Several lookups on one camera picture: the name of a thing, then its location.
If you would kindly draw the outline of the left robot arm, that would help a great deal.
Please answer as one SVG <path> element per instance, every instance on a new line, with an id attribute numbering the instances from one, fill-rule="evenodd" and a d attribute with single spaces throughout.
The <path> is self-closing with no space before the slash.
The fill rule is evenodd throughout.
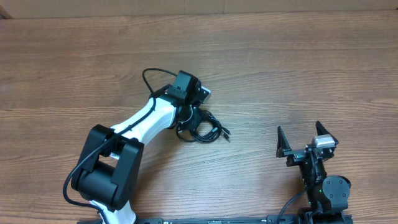
<path id="1" fill-rule="evenodd" d="M 97 223 L 135 223 L 129 200 L 134 192 L 144 146 L 182 118 L 191 124 L 195 110 L 211 96 L 201 81 L 179 71 L 172 84 L 151 91 L 145 107 L 110 128 L 97 124 L 86 139 L 77 165 L 63 185 L 64 199 L 94 208 Z"/>

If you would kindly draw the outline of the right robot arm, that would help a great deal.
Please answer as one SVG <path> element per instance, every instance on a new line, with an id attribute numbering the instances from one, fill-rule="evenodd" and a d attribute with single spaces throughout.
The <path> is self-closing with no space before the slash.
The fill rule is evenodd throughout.
<path id="1" fill-rule="evenodd" d="M 324 162 L 334 156 L 339 144 L 326 128 L 317 121 L 317 135 L 303 149 L 293 150 L 281 126 L 277 127 L 278 158 L 285 157 L 288 167 L 298 166 L 304 189 L 293 196 L 280 210 L 276 223 L 325 223 L 350 224 L 351 215 L 345 215 L 348 208 L 351 182 L 341 175 L 328 175 Z M 298 210 L 296 215 L 285 215 L 288 206 L 303 194 L 308 197 L 309 206 Z"/>

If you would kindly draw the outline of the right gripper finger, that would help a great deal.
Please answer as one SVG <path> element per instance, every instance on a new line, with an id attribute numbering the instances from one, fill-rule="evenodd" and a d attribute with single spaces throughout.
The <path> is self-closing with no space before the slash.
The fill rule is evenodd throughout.
<path id="1" fill-rule="evenodd" d="M 337 140 L 337 138 L 335 138 L 334 135 L 332 135 L 329 131 L 327 131 L 326 128 L 321 124 L 320 121 L 316 121 L 315 127 L 317 130 L 317 134 L 319 136 L 329 134 L 333 138 L 336 145 L 339 143 L 339 140 Z"/>
<path id="2" fill-rule="evenodd" d="M 277 127 L 277 150 L 276 157 L 286 157 L 287 153 L 290 152 L 292 148 L 290 147 L 284 131 L 281 126 Z"/>

